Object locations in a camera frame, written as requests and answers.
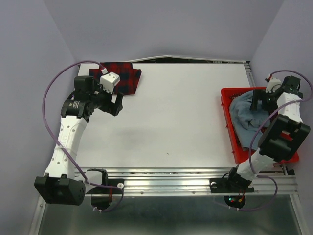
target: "purple hose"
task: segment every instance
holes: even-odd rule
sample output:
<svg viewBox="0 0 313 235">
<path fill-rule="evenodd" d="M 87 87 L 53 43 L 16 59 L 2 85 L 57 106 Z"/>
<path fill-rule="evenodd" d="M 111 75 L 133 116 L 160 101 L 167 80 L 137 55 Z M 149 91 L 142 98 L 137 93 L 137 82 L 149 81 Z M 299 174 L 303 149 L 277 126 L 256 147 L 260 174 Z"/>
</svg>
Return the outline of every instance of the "purple hose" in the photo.
<svg viewBox="0 0 313 235">
<path fill-rule="evenodd" d="M 65 153 L 65 155 L 68 157 L 68 159 L 73 163 L 73 165 L 76 167 L 76 169 L 79 171 L 79 173 L 82 174 L 82 176 L 84 177 L 85 179 L 85 182 L 87 184 L 90 184 L 90 185 L 93 185 L 93 186 L 96 186 L 96 187 L 101 187 L 101 188 L 111 188 L 111 189 L 117 189 L 117 190 L 120 190 L 122 192 L 122 196 L 120 198 L 120 200 L 117 202 L 117 204 L 113 207 L 113 208 L 110 208 L 110 209 L 106 209 L 106 210 L 103 210 L 103 211 L 100 211 L 100 212 L 110 212 L 110 211 L 113 211 L 114 209 L 116 209 L 119 204 L 121 203 L 121 201 L 123 200 L 123 197 L 124 197 L 124 191 L 118 187 L 114 187 L 114 186 L 106 186 L 106 185 L 98 185 L 98 184 L 94 184 L 94 183 L 91 183 L 88 181 L 88 178 L 86 176 L 86 174 L 83 172 L 83 170 L 80 168 L 80 166 L 77 164 L 77 162 L 72 158 L 72 156 L 70 155 L 70 153 L 61 145 L 61 143 L 58 141 L 58 138 L 53 134 L 53 132 L 51 131 L 48 123 L 47 123 L 47 120 L 45 118 L 45 100 L 46 100 L 46 97 L 47 97 L 47 94 L 48 94 L 48 91 L 50 90 L 50 87 L 52 86 L 52 84 L 54 83 L 54 81 L 62 74 L 64 73 L 65 71 L 67 71 L 68 69 L 76 66 L 76 65 L 80 65 L 82 63 L 94 63 L 94 64 L 98 64 L 99 67 L 101 69 L 104 69 L 104 67 L 99 63 L 99 62 L 96 62 L 96 61 L 93 61 L 93 60 L 83 60 L 83 61 L 80 61 L 80 62 L 77 62 L 75 64 L 72 64 L 72 65 L 69 65 L 68 67 L 66 67 L 65 69 L 63 69 L 62 71 L 60 71 L 52 80 L 51 82 L 49 83 L 47 89 L 45 90 L 45 94 L 44 94 L 44 97 L 43 97 L 43 104 L 42 104 L 42 113 L 43 113 L 43 120 L 44 120 L 44 124 L 45 124 L 45 127 L 46 129 L 48 130 L 49 134 L 51 135 L 51 137 L 53 138 L 54 142 L 61 147 L 62 151 Z"/>
<path fill-rule="evenodd" d="M 312 99 L 312 97 L 313 97 L 313 85 L 312 85 L 312 83 L 309 81 L 309 79 L 306 78 L 304 75 L 302 75 L 302 74 L 299 73 L 299 72 L 292 71 L 292 70 L 278 70 L 278 71 L 272 72 L 272 73 L 270 74 L 270 76 L 272 76 L 272 75 L 275 74 L 275 73 L 279 73 L 279 72 L 292 72 L 292 73 L 295 73 L 295 74 L 299 75 L 299 76 L 302 77 L 303 79 L 305 79 L 305 80 L 307 81 L 307 83 L 309 84 L 309 86 L 310 86 L 311 95 L 310 95 L 308 98 L 306 98 L 306 99 L 298 100 L 298 101 L 290 101 L 290 102 L 287 102 L 286 104 L 283 104 L 282 106 L 278 107 L 278 108 L 277 108 L 272 114 L 270 114 L 269 117 L 262 123 L 262 125 L 259 127 L 259 129 L 258 129 L 257 132 L 255 133 L 255 135 L 253 136 L 253 138 L 252 138 L 252 140 L 251 140 L 251 143 L 250 143 L 250 146 L 249 146 L 249 163 L 250 163 L 251 171 L 252 171 L 253 174 L 255 174 L 258 178 L 265 178 L 265 179 L 270 179 L 270 180 L 272 180 L 272 181 L 274 182 L 274 184 L 275 184 L 275 193 L 274 193 L 274 195 L 271 197 L 271 199 L 270 199 L 267 203 L 263 204 L 263 205 L 260 206 L 260 207 L 251 208 L 251 209 L 236 209 L 236 208 L 231 207 L 231 208 L 233 208 L 233 209 L 235 209 L 235 210 L 238 210 L 238 211 L 243 211 L 243 212 L 245 212 L 245 211 L 248 212 L 248 211 L 249 211 L 249 212 L 252 212 L 252 211 L 257 211 L 257 210 L 263 209 L 263 208 L 265 208 L 265 207 L 268 207 L 268 206 L 274 201 L 274 199 L 275 199 L 275 197 L 276 197 L 276 195 L 277 195 L 277 192 L 278 192 L 278 185 L 277 185 L 277 182 L 275 181 L 275 179 L 272 178 L 272 177 L 270 177 L 270 176 L 266 176 L 266 175 L 257 175 L 257 173 L 256 173 L 256 171 L 255 171 L 255 169 L 254 169 L 254 167 L 253 167 L 253 165 L 252 165 L 252 159 L 251 159 L 252 146 L 253 146 L 253 143 L 254 143 L 255 138 L 257 137 L 258 133 L 259 133 L 259 132 L 261 131 L 261 129 L 265 126 L 265 124 L 266 124 L 279 110 L 281 110 L 282 108 L 286 107 L 287 105 L 296 103 L 296 102 L 306 102 L 306 101 Z"/>
</svg>

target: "purple cable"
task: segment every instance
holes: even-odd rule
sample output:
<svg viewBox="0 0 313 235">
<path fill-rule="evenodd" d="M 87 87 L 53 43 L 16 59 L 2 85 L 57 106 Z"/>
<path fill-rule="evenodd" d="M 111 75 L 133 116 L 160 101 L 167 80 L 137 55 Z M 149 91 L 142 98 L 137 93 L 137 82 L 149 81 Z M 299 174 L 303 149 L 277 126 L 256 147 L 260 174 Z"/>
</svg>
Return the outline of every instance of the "purple cable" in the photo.
<svg viewBox="0 0 313 235">
<path fill-rule="evenodd" d="M 48 91 L 50 90 L 50 87 L 52 86 L 52 84 L 54 83 L 54 81 L 62 74 L 64 73 L 65 71 L 69 70 L 70 68 L 76 66 L 76 65 L 80 65 L 82 63 L 94 63 L 94 64 L 98 64 L 99 67 L 101 69 L 104 69 L 104 67 L 97 61 L 93 61 L 93 60 L 83 60 L 83 61 L 80 61 L 80 62 L 77 62 L 75 64 L 72 64 L 72 65 L 69 65 L 68 67 L 66 67 L 65 69 L 63 69 L 62 71 L 60 71 L 52 80 L 51 82 L 49 83 L 47 89 L 45 90 L 45 94 L 44 94 L 44 97 L 43 97 L 43 104 L 42 104 L 42 113 L 43 113 L 43 120 L 44 120 L 44 124 L 45 124 L 45 127 L 47 129 L 47 131 L 49 132 L 49 134 L 51 135 L 51 137 L 53 138 L 54 142 L 61 147 L 62 151 L 65 153 L 65 155 L 68 157 L 68 159 L 73 163 L 73 165 L 76 167 L 76 169 L 79 171 L 79 173 L 82 174 L 82 176 L 84 177 L 85 179 L 85 182 L 87 184 L 90 184 L 90 185 L 93 185 L 93 186 L 96 186 L 96 187 L 101 187 L 101 188 L 111 188 L 111 189 L 117 189 L 117 190 L 120 190 L 122 192 L 122 196 L 120 198 L 120 200 L 117 202 L 117 204 L 115 205 L 115 207 L 111 208 L 111 209 L 106 209 L 106 210 L 103 210 L 103 211 L 100 211 L 100 212 L 110 212 L 114 209 L 116 209 L 119 204 L 121 203 L 121 201 L 123 200 L 123 197 L 124 197 L 124 191 L 122 189 L 120 189 L 119 187 L 114 187 L 114 186 L 106 186 L 106 185 L 99 185 L 99 184 L 95 184 L 95 183 L 91 183 L 88 181 L 88 178 L 86 176 L 86 174 L 83 172 L 83 170 L 80 168 L 80 166 L 77 164 L 77 162 L 73 159 L 73 157 L 70 155 L 70 153 L 61 145 L 61 143 L 58 141 L 58 138 L 53 134 L 53 132 L 51 131 L 48 123 L 47 123 L 47 120 L 45 118 L 45 100 L 46 100 L 46 97 L 47 97 L 47 94 L 48 94 Z"/>
<path fill-rule="evenodd" d="M 312 85 L 312 83 L 309 81 L 309 79 L 308 79 L 306 76 L 302 75 L 302 74 L 299 73 L 299 72 L 292 71 L 292 70 L 278 70 L 278 71 L 272 72 L 272 73 L 270 74 L 270 76 L 272 76 L 272 75 L 275 74 L 275 73 L 279 73 L 279 72 L 292 72 L 292 73 L 295 73 L 295 74 L 299 75 L 299 76 L 302 77 L 303 79 L 305 79 L 305 80 L 307 81 L 307 83 L 309 84 L 309 86 L 310 86 L 311 95 L 310 95 L 308 98 L 306 98 L 306 99 L 302 99 L 302 100 L 298 100 L 298 101 L 290 101 L 290 102 L 287 102 L 286 104 L 283 104 L 282 106 L 278 107 L 273 113 L 271 113 L 271 114 L 269 115 L 269 117 L 262 123 L 262 125 L 259 127 L 259 129 L 258 129 L 258 130 L 256 131 L 256 133 L 254 134 L 254 136 L 253 136 L 253 138 L 252 138 L 252 140 L 251 140 L 250 146 L 249 146 L 249 164 L 250 164 L 251 171 L 252 171 L 253 174 L 255 174 L 258 178 L 265 178 L 265 179 L 270 179 L 270 180 L 272 180 L 272 181 L 274 182 L 274 184 L 275 184 L 275 193 L 274 193 L 274 195 L 271 197 L 271 199 L 270 199 L 267 203 L 263 204 L 263 205 L 260 206 L 260 207 L 256 207 L 256 208 L 252 208 L 252 209 L 236 209 L 236 208 L 231 207 L 231 208 L 233 208 L 233 209 L 235 209 L 235 210 L 238 210 L 238 211 L 243 211 L 243 212 L 245 212 L 245 211 L 248 212 L 248 211 L 249 211 L 249 212 L 252 212 L 252 211 L 257 211 L 257 210 L 263 209 L 263 208 L 265 208 L 265 207 L 268 207 L 268 206 L 274 201 L 274 199 L 275 199 L 275 197 L 276 197 L 276 195 L 277 195 L 277 192 L 278 192 L 278 185 L 277 185 L 277 182 L 275 181 L 275 179 L 272 178 L 272 177 L 270 177 L 270 176 L 267 176 L 267 175 L 257 175 L 257 173 L 256 173 L 256 171 L 255 171 L 255 169 L 254 169 L 254 167 L 253 167 L 252 159 L 251 159 L 252 146 L 253 146 L 253 143 L 254 143 L 255 138 L 257 137 L 258 133 L 259 133 L 259 132 L 261 131 L 261 129 L 265 126 L 265 124 L 266 124 L 279 110 L 281 110 L 282 108 L 286 107 L 287 105 L 296 103 L 296 102 L 306 102 L 306 101 L 312 99 L 312 97 L 313 97 L 313 85 Z"/>
</svg>

